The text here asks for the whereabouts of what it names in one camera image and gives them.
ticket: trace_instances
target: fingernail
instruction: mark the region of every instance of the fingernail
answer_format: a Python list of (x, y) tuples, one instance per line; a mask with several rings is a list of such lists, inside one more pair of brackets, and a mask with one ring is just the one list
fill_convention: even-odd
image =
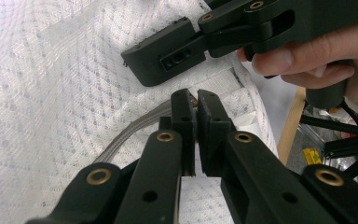
[(327, 64), (322, 65), (320, 67), (309, 70), (307, 73), (314, 75), (316, 77), (322, 77), (324, 75), (324, 71), (326, 70)]
[(334, 77), (335, 77), (336, 82), (339, 82), (344, 79), (347, 79), (348, 77), (353, 76), (353, 74), (354, 74), (354, 68), (345, 67), (345, 68), (341, 68), (338, 71), (336, 71)]
[(287, 48), (280, 48), (265, 54), (256, 54), (252, 64), (259, 74), (280, 75), (290, 69), (293, 61), (292, 52)]

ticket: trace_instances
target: white mesh fabric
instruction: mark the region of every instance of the white mesh fabric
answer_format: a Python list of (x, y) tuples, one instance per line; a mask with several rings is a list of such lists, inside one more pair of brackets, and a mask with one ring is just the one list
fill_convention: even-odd
[[(213, 88), (230, 116), (256, 111), (263, 140), (276, 153), (257, 90), (233, 55), (208, 58), (154, 88), (123, 65), (124, 49), (183, 16), (195, 24), (208, 10), (194, 0), (0, 1), (0, 223), (48, 214), (124, 127), (182, 88)], [(227, 79), (232, 68), (245, 88)], [(155, 130), (135, 134), (114, 163), (138, 158)], [(185, 180), (181, 223), (230, 221), (216, 183)]]

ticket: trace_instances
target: black metal frame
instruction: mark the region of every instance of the black metal frame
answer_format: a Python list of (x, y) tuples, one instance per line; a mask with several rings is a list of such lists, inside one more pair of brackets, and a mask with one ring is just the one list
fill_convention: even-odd
[(196, 133), (202, 170), (222, 178), (235, 223), (358, 223), (350, 177), (324, 165), (293, 175), (257, 136), (235, 130), (216, 94), (199, 91), (198, 120), (189, 95), (172, 95), (172, 118), (161, 120), (140, 160), (122, 170), (84, 168), (49, 216), (27, 223), (178, 223), (181, 176), (195, 174)]

